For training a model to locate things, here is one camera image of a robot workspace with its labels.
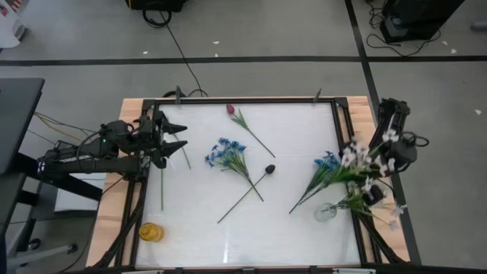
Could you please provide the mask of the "black table frame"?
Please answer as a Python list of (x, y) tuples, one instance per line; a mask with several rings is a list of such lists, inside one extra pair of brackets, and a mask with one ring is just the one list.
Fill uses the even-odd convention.
[[(377, 230), (390, 245), (381, 253), (364, 225), (350, 212), (338, 212), (327, 222), (318, 222), (314, 210), (345, 195), (335, 185), (318, 193), (291, 214), (315, 170), (314, 160), (326, 151), (337, 152), (350, 135), (368, 141), (374, 122), (366, 97), (191, 97), (175, 104), (161, 99), (161, 110), (172, 123), (187, 130), (179, 137), (182, 150), (170, 156), (163, 170), (152, 168), (144, 192), (143, 222), (164, 228), (157, 243), (142, 241), (130, 231), (123, 262), (139, 269), (234, 269), (298, 268), (305, 266), (357, 266), (364, 261), (390, 263), (409, 258), (401, 229), (391, 231), (376, 221)], [(253, 133), (267, 150), (226, 111), (232, 104), (240, 109)], [(265, 168), (273, 174), (220, 223), (217, 221), (251, 188), (231, 170), (210, 168), (204, 157), (220, 138), (238, 141), (244, 152), (250, 178), (255, 184)], [(170, 165), (170, 159), (176, 170)]]

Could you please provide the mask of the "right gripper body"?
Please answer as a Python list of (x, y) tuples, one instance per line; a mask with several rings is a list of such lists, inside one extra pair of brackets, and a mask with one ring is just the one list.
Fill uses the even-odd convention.
[(363, 200), (367, 206), (374, 206), (384, 198), (384, 193), (377, 185), (373, 185), (367, 192), (363, 193)]

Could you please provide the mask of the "blue flower bunch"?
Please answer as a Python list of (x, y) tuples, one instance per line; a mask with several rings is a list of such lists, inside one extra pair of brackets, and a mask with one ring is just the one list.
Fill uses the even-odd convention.
[(244, 154), (246, 148), (245, 145), (240, 144), (238, 141), (220, 138), (218, 143), (212, 147), (210, 153), (204, 157), (204, 160), (210, 168), (219, 168), (220, 171), (231, 170), (244, 178), (263, 202), (263, 197), (250, 178)]
[(315, 159), (314, 163), (317, 165), (317, 169), (311, 177), (303, 195), (292, 207), (289, 214), (310, 197), (327, 188), (341, 166), (339, 159), (331, 151), (326, 151), (326, 155), (322, 158)]

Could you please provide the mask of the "pink tulip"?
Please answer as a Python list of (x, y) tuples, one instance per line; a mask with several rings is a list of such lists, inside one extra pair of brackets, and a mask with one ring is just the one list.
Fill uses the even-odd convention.
[(275, 154), (271, 152), (271, 150), (253, 133), (251, 128), (248, 126), (247, 121), (244, 118), (244, 115), (240, 111), (240, 109), (236, 109), (232, 104), (227, 104), (226, 105), (226, 111), (231, 118), (232, 121), (240, 125), (243, 129), (245, 129), (249, 134), (252, 135), (252, 137), (255, 138), (255, 140), (258, 141), (258, 143), (261, 144), (261, 146), (264, 147), (265, 150), (267, 150), (268, 153), (271, 154), (274, 158), (276, 158)]
[[(174, 138), (175, 138), (177, 141), (180, 141), (180, 139), (178, 138), (178, 136), (177, 136), (177, 134), (176, 134), (176, 133), (174, 133), (172, 136), (173, 136), (173, 137), (174, 137)], [(184, 156), (184, 158), (185, 158), (185, 161), (186, 161), (187, 167), (189, 168), (189, 170), (192, 170), (192, 166), (191, 166), (191, 163), (190, 163), (189, 158), (188, 158), (188, 156), (187, 156), (187, 153), (186, 153), (185, 148), (181, 148), (181, 150), (182, 150), (182, 152), (183, 152), (183, 156)], [(172, 167), (172, 169), (173, 169), (173, 170), (176, 170), (176, 167), (174, 166), (174, 164), (173, 164), (173, 162), (171, 161), (171, 159), (170, 159), (170, 165), (171, 165), (171, 167)]]

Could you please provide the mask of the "yellow glass vase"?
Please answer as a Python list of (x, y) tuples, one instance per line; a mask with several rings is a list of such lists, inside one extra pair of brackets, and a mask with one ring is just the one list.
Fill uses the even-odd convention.
[(144, 241), (159, 242), (164, 237), (164, 228), (151, 222), (144, 223), (138, 230), (138, 235)]

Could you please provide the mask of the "black equipment case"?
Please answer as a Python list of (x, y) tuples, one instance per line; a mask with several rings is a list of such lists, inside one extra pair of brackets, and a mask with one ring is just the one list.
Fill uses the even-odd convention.
[(387, 43), (430, 40), (465, 0), (386, 0), (380, 32)]

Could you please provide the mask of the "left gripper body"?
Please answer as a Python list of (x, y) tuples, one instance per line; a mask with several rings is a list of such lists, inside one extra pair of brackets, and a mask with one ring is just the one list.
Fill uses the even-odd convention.
[(155, 114), (151, 118), (148, 115), (139, 117), (141, 128), (138, 131), (139, 149), (147, 162), (153, 163), (157, 168), (164, 169), (167, 166), (167, 160), (162, 153), (161, 127), (163, 114)]

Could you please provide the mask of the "black desk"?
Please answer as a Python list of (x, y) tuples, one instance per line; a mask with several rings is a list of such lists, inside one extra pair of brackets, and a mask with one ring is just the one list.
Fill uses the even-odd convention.
[[(27, 177), (37, 180), (37, 161), (18, 150), (42, 95), (42, 78), (0, 78), (0, 274), (6, 274), (6, 231), (18, 203), (36, 206), (39, 195), (23, 190)], [(22, 228), (27, 249), (35, 219)]]

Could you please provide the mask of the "clear glass vase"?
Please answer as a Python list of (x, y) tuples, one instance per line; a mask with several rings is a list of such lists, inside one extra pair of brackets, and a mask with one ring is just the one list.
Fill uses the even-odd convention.
[(314, 211), (314, 218), (318, 222), (327, 222), (336, 217), (337, 208), (331, 203), (324, 203), (317, 206)]

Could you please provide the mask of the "black tulip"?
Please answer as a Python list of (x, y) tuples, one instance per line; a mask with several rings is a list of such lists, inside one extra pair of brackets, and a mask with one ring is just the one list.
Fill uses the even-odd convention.
[[(257, 186), (260, 181), (273, 174), (275, 171), (275, 165), (274, 164), (270, 164), (268, 165), (266, 168), (265, 168), (265, 173), (257, 180), (257, 182), (254, 184), (254, 186)], [(232, 207), (229, 208), (229, 210), (217, 221), (218, 224), (220, 224), (241, 202), (242, 200), (250, 193), (250, 191), (252, 190), (252, 188), (248, 189), (233, 205)]]

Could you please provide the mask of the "black computer case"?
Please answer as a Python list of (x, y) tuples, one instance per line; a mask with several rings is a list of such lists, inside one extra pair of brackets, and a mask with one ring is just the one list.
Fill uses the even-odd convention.
[(180, 12), (189, 0), (124, 0), (132, 10), (156, 10)]

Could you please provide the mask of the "white metal bracket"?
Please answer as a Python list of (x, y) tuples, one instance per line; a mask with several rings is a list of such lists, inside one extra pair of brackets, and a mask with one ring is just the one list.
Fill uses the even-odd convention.
[(334, 268), (332, 274), (377, 274), (375, 269)]

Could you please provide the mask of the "grey chair base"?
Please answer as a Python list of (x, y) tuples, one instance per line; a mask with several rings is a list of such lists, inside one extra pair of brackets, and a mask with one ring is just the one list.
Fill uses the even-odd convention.
[(24, 264), (46, 259), (47, 257), (61, 253), (75, 253), (78, 250), (77, 244), (67, 244), (48, 250), (36, 251), (37, 243), (30, 244), (28, 241), (27, 250), (18, 251), (18, 248), (21, 246), (22, 236), (23, 231), (17, 232), (6, 246), (6, 274), (16, 274), (17, 269), (21, 268)]

